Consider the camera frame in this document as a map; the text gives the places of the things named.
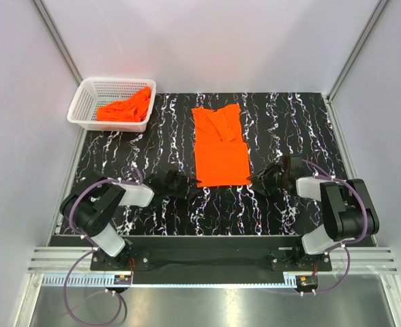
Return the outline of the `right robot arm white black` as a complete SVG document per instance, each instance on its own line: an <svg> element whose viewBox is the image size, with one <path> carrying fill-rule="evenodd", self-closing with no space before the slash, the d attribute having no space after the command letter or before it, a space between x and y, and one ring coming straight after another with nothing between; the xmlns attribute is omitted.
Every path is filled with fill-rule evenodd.
<svg viewBox="0 0 401 327"><path fill-rule="evenodd" d="M343 180L300 156L286 156L248 177L253 190L263 196L285 191L293 196L317 201L323 223L299 236L288 251L271 255L272 268L316 270L329 262L334 249L361 242L378 233L380 223L363 180Z"/></svg>

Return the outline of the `orange t shirt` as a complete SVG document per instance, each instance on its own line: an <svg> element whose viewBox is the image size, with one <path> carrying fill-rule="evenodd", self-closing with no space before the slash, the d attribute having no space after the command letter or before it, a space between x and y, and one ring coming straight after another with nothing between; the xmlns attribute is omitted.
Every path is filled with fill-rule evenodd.
<svg viewBox="0 0 401 327"><path fill-rule="evenodd" d="M242 136L240 107L194 108L194 157L199 187L242 186L250 181L248 145Z"/></svg>

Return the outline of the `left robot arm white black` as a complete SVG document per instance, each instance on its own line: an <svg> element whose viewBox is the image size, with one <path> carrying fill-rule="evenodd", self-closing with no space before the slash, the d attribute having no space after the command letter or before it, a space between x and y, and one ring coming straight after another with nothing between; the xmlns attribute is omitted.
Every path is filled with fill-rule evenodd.
<svg viewBox="0 0 401 327"><path fill-rule="evenodd" d="M146 177L137 168L133 171L137 181L108 178L93 171L59 207L71 230L88 240L106 264L116 270L134 263L131 242L124 240L110 222L119 207L147 208L164 198L191 200L200 191L200 180L176 169L160 170Z"/></svg>

